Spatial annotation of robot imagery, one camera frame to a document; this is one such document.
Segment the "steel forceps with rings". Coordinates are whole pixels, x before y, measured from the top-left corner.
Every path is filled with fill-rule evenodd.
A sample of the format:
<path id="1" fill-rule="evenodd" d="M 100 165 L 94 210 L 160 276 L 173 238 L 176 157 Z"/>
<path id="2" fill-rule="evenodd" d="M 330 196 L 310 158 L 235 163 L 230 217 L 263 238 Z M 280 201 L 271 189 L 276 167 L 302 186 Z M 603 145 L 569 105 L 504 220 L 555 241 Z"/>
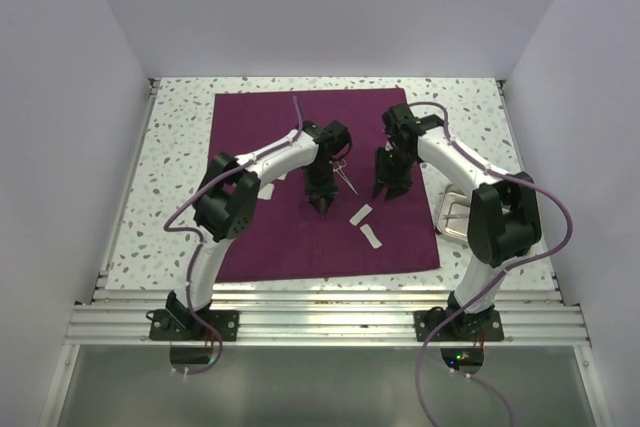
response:
<path id="1" fill-rule="evenodd" d="M 342 181 L 346 184 L 346 186 L 355 195 L 359 195 L 359 192 L 357 191 L 356 187 L 353 185 L 353 183 L 349 179 L 348 175 L 346 174 L 345 168 L 346 168 L 346 160 L 345 159 L 336 160 L 333 163 L 333 171 L 334 171 L 334 173 L 337 174 L 342 179 Z"/>

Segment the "white gauze pad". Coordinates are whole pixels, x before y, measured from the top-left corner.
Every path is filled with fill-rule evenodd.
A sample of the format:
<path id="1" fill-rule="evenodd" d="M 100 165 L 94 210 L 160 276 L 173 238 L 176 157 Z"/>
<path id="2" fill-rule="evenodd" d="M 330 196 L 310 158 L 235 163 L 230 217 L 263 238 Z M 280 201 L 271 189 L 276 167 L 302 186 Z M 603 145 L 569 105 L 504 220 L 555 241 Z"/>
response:
<path id="1" fill-rule="evenodd" d="M 258 192 L 258 198 L 260 200 L 270 200 L 273 196 L 275 186 L 273 183 L 268 183 L 262 187 Z"/>

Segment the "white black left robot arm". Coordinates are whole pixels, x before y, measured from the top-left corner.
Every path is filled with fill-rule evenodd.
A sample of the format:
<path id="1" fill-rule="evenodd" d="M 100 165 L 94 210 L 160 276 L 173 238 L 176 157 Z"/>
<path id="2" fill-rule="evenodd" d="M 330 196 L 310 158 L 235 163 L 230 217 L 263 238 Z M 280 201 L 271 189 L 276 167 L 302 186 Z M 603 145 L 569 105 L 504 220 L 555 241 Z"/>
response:
<path id="1" fill-rule="evenodd" d="M 261 188 L 300 169 L 308 203 L 324 216 L 338 192 L 333 164 L 351 148 L 351 134 L 344 124 L 333 121 L 319 127 L 304 121 L 256 151 L 238 157 L 222 152 L 209 162 L 200 187 L 186 203 L 194 208 L 196 226 L 191 231 L 198 236 L 198 245 L 183 285 L 169 294 L 165 304 L 175 331 L 193 340 L 207 330 L 203 310 L 210 305 L 229 248 L 253 220 Z"/>

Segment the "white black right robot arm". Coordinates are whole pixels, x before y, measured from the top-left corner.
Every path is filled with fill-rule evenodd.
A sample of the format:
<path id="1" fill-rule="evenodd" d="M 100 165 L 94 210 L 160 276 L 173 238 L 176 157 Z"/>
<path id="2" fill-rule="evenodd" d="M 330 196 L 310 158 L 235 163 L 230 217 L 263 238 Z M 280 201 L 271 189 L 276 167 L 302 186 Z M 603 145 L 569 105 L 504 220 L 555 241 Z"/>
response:
<path id="1" fill-rule="evenodd" d="M 420 117 L 420 105 L 403 103 L 382 114 L 387 143 L 376 150 L 373 195 L 391 200 L 408 193 L 411 170 L 427 163 L 470 201 L 466 242 L 472 257 L 445 316 L 449 334 L 464 340 L 480 329 L 479 314 L 494 306 L 506 268 L 541 240 L 537 196 L 528 174 L 494 166 L 453 138 L 447 113 Z"/>

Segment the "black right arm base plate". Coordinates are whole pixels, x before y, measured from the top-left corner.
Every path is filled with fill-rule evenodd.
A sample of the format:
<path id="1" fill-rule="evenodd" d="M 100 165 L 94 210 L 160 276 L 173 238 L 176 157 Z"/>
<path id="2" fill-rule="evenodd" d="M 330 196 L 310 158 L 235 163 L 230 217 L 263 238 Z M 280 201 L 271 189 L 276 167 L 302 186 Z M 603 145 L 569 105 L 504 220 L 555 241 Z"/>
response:
<path id="1" fill-rule="evenodd" d="M 439 327 L 453 311 L 434 307 L 413 313 L 416 339 L 437 342 L 501 342 L 505 339 L 500 314 L 495 309 L 481 313 L 461 313 Z"/>

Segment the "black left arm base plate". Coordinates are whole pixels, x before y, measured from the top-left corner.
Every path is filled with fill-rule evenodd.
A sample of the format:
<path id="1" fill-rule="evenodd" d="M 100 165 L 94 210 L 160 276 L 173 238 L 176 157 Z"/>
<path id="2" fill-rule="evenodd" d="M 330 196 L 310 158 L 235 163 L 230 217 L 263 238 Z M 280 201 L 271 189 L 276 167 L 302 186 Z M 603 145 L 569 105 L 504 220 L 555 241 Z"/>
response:
<path id="1" fill-rule="evenodd" d="M 187 326 L 182 326 L 165 309 L 148 311 L 145 317 L 151 322 L 149 339 L 152 341 L 204 341 L 213 340 L 214 328 L 223 342 L 234 342 L 240 325 L 237 310 L 208 310 L 198 313 L 201 322 L 190 316 Z"/>

